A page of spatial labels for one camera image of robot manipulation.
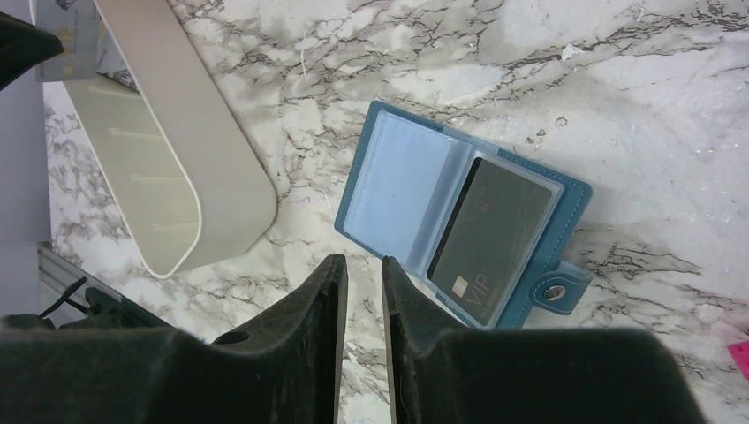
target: gray marble vein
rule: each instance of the gray marble vein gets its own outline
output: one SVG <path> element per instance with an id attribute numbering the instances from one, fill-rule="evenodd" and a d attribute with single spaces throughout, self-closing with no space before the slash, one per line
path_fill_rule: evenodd
<path id="1" fill-rule="evenodd" d="M 276 188 L 276 220 L 239 258 L 154 280 L 64 88 L 47 84 L 58 252 L 207 340 L 345 254 L 340 420 L 388 422 L 380 262 L 332 225 L 382 99 L 593 185 L 564 255 L 594 282 L 572 315 L 534 310 L 528 328 L 649 329 L 711 422 L 749 421 L 726 350 L 749 340 L 746 2 L 170 4 Z"/>

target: gray wall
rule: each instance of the gray wall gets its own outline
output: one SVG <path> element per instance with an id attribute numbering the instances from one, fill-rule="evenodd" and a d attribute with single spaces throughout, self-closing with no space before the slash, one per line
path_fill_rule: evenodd
<path id="1" fill-rule="evenodd" d="M 30 21 L 28 0 L 0 11 Z M 0 91 L 0 315 L 39 313 L 37 241 L 49 239 L 42 85 L 34 70 Z"/>

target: black object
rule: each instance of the black object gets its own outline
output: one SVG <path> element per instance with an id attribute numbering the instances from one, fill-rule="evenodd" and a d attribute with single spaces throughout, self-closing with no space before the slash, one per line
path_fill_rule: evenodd
<path id="1" fill-rule="evenodd" d="M 388 257 L 382 293 L 398 424 L 704 422 L 646 332 L 468 329 Z M 346 297 L 331 255 L 212 345 L 169 327 L 0 332 L 0 422 L 336 422 Z"/>
<path id="2" fill-rule="evenodd" d="M 633 329 L 468 329 L 382 263 L 398 424 L 702 423 L 671 354 Z"/>
<path id="3" fill-rule="evenodd" d="M 0 12 L 0 90 L 62 52 L 63 43 L 56 36 Z"/>

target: white marble table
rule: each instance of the white marble table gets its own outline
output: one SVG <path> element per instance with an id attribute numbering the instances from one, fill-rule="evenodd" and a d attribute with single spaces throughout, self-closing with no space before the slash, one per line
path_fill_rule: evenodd
<path id="1" fill-rule="evenodd" d="M 333 230 L 380 98 L 594 186 L 565 255 L 596 278 L 573 315 L 534 311 L 527 327 L 650 329 L 711 421 L 749 421 L 749 382 L 725 348 L 749 339 L 747 3 L 171 2 L 275 184 L 276 221 L 242 257 L 154 280 L 62 86 L 48 84 L 60 254 L 205 339 L 345 254 L 341 420 L 388 422 L 380 262 Z"/>

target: blue leather card holder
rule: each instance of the blue leather card holder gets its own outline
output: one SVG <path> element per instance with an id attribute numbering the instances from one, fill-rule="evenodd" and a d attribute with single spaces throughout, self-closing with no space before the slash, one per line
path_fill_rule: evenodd
<path id="1" fill-rule="evenodd" d="M 335 227 L 396 257 L 467 325 L 520 328 L 531 307 L 570 314 L 590 284 L 560 254 L 591 195 L 575 178 L 372 102 Z"/>

